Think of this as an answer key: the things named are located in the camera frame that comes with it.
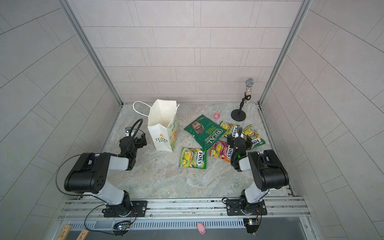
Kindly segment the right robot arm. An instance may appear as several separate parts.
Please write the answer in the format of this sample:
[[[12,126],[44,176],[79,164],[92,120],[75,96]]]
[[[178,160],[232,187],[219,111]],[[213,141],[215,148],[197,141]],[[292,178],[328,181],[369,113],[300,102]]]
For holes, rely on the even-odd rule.
[[[228,137],[232,148],[231,166],[238,172],[250,171],[252,184],[241,192],[238,199],[226,200],[229,216],[264,216],[267,214],[264,197],[271,191],[289,184],[289,176],[274,150],[262,152],[250,149],[251,137],[243,133],[243,128]]]

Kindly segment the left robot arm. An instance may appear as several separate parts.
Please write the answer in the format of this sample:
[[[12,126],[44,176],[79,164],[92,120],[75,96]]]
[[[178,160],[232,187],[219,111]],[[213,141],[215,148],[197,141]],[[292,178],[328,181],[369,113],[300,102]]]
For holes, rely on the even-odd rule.
[[[147,145],[146,134],[140,130],[143,119],[137,120],[128,135],[120,139],[121,153],[83,153],[64,180],[64,189],[77,195],[88,195],[105,203],[105,218],[144,217],[147,201],[132,201],[129,193],[107,180],[109,171],[131,171],[138,149]]]

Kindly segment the orange pink Fox's candy bag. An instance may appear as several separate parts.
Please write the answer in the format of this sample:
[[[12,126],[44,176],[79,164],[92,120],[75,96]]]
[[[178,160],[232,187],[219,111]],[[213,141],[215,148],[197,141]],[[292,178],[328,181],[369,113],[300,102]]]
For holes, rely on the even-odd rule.
[[[217,141],[211,148],[210,148],[210,156],[214,158],[220,158],[222,160],[225,160],[227,162],[231,161],[233,153],[233,148],[230,147],[229,144],[223,141]]]

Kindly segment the green REAL crisps bag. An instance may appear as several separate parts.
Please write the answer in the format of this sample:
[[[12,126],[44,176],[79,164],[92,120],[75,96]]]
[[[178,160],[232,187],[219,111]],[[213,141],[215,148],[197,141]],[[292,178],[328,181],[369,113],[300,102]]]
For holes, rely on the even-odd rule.
[[[212,147],[226,133],[225,129],[204,115],[193,120],[184,130],[190,133],[197,143],[205,149]]]

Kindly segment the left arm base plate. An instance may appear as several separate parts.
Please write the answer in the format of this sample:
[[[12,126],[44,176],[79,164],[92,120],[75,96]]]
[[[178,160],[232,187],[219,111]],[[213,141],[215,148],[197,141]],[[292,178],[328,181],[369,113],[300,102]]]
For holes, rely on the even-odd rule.
[[[147,201],[131,201],[129,204],[107,206],[102,213],[105,218],[144,217],[147,205]]]

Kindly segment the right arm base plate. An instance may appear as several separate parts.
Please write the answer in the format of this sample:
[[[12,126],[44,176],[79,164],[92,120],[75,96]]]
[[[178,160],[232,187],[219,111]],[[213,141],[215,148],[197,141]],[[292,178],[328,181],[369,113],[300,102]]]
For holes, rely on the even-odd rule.
[[[248,203],[245,199],[223,198],[228,216],[265,216],[268,214],[265,201]]]

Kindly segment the white paper bag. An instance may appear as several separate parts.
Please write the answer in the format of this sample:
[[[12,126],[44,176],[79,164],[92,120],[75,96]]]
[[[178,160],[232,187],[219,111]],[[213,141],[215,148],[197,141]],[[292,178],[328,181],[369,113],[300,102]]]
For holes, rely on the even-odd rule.
[[[138,114],[148,118],[148,130],[157,151],[172,152],[178,134],[179,122],[176,101],[157,99],[150,108],[149,114],[139,111]]]

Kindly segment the yellow green Fox's candy bag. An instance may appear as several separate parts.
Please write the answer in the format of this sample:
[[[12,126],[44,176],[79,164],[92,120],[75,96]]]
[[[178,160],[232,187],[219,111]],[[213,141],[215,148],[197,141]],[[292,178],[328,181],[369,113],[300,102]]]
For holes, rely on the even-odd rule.
[[[222,121],[220,123],[220,127],[225,130],[225,134],[223,135],[223,137],[228,138],[228,137],[235,137],[238,132],[238,128],[240,126]]]

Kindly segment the Fox's spring tea candy bag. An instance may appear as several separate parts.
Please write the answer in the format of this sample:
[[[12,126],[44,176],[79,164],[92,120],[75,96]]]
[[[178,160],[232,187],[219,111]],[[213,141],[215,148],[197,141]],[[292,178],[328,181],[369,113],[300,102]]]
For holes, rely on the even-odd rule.
[[[183,147],[181,151],[179,167],[206,169],[207,150]]]

